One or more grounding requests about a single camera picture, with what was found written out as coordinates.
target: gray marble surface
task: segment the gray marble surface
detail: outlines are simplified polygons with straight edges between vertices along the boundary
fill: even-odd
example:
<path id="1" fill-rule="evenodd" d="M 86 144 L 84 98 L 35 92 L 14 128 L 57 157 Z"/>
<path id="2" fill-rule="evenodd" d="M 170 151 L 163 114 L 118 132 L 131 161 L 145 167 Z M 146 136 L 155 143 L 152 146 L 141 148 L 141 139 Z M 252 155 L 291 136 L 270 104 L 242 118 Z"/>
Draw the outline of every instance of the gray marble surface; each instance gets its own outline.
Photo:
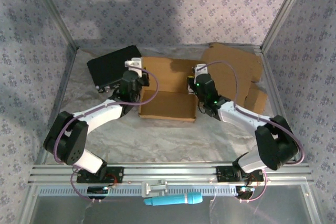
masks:
<path id="1" fill-rule="evenodd" d="M 206 47 L 139 48 L 143 56 L 200 59 Z M 86 63 L 116 48 L 79 49 L 70 75 L 62 111 L 86 110 L 111 93 L 99 94 Z M 269 101 L 264 114 L 272 115 Z M 253 136 L 234 125 L 197 112 L 195 123 L 141 119 L 138 108 L 92 131 L 86 149 L 108 163 L 233 161 L 256 144 Z M 48 155 L 48 163 L 54 163 Z"/>

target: open cardboard box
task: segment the open cardboard box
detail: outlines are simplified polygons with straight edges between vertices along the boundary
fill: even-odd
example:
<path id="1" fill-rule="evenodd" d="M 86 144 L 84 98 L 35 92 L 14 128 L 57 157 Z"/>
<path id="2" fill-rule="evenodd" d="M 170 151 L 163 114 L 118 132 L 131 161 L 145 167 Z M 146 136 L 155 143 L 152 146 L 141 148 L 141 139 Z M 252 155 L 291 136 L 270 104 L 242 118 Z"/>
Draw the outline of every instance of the open cardboard box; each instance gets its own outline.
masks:
<path id="1" fill-rule="evenodd" d="M 143 57 L 142 66 L 153 72 L 159 81 L 155 99 L 139 108 L 142 118 L 167 119 L 194 122 L 197 97 L 188 94 L 187 77 L 193 75 L 193 67 L 199 63 L 225 60 L 238 74 L 239 94 L 237 104 L 256 113 L 262 113 L 267 95 L 253 82 L 258 82 L 263 72 L 260 57 L 219 43 L 213 43 L 203 53 L 201 61 L 158 57 Z M 235 77 L 230 67 L 223 63 L 208 67 L 218 93 L 233 100 L 236 95 Z M 144 87 L 141 101 L 148 100 L 156 90 L 155 80 L 150 76 L 150 86 Z"/>

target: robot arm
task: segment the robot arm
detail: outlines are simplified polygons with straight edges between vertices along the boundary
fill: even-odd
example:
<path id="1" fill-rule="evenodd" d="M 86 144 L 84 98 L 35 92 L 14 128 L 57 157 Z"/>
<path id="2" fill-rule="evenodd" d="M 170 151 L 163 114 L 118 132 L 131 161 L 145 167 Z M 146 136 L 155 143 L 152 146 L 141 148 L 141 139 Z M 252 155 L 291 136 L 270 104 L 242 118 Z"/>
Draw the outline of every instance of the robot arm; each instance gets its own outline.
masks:
<path id="1" fill-rule="evenodd" d="M 291 132 L 287 121 L 282 116 L 270 118 L 238 105 L 235 106 L 233 101 L 218 94 L 214 80 L 204 66 L 200 64 L 195 67 L 195 77 L 188 78 L 188 88 L 203 103 L 205 112 L 219 121 L 228 122 L 246 130 L 251 135 L 255 135 L 257 140 L 257 146 L 251 152 L 233 162 L 233 166 L 237 167 L 238 178 L 241 178 L 244 173 L 249 174 L 265 167 L 277 170 L 299 152 L 294 139 L 273 126 L 276 123 Z"/>
<path id="2" fill-rule="evenodd" d="M 54 153 L 55 144 L 61 131 L 69 122 L 66 132 L 61 136 L 56 148 L 56 157 L 67 165 L 84 169 L 102 180 L 106 174 L 107 163 L 85 149 L 87 135 L 97 127 L 126 115 L 133 107 L 143 86 L 149 86 L 148 74 L 138 70 L 141 59 L 133 58 L 125 62 L 130 66 L 123 74 L 119 87 L 113 95 L 102 104 L 85 111 L 70 114 L 61 112 L 52 125 L 45 141 L 44 148 Z"/>

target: light blue marker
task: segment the light blue marker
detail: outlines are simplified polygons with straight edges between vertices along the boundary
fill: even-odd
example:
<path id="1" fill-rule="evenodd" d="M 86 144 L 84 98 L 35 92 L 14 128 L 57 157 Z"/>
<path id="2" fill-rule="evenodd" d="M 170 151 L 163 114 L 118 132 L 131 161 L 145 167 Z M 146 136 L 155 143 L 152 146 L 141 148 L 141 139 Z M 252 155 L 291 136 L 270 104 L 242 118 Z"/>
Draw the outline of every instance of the light blue marker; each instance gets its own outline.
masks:
<path id="1" fill-rule="evenodd" d="M 179 195 L 166 195 L 157 196 L 145 199 L 143 202 L 147 206 L 164 206 L 174 204 L 198 204 L 203 201 L 202 194 L 199 192 L 179 194 Z"/>

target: black case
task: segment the black case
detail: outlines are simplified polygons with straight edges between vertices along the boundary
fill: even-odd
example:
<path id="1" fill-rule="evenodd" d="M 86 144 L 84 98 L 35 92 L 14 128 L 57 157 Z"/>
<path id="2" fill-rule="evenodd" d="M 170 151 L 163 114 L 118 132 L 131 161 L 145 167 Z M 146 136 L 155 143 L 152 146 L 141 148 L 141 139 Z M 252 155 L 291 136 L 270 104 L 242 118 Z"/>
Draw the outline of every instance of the black case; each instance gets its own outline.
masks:
<path id="1" fill-rule="evenodd" d="M 141 57 L 141 54 L 133 45 L 89 60 L 87 66 L 98 92 L 104 93 L 116 88 L 122 75 L 128 70 L 125 61 L 134 57 Z"/>

